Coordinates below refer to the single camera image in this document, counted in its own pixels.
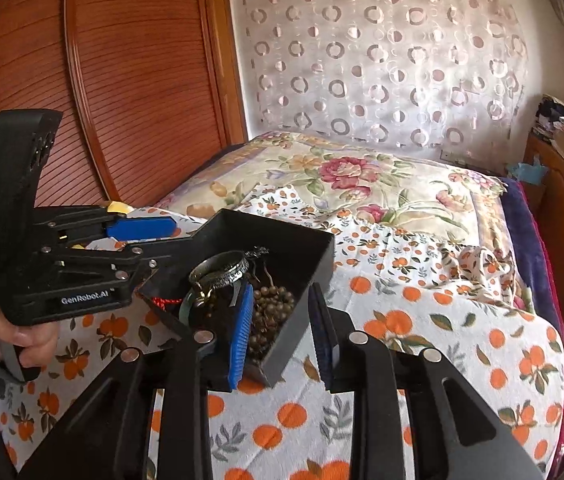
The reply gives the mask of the left hand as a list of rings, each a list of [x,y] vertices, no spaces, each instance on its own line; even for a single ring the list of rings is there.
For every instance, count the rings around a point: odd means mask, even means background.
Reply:
[[[8,322],[0,309],[0,342],[21,348],[19,362],[22,367],[50,364],[55,356],[58,336],[58,322],[20,327]]]

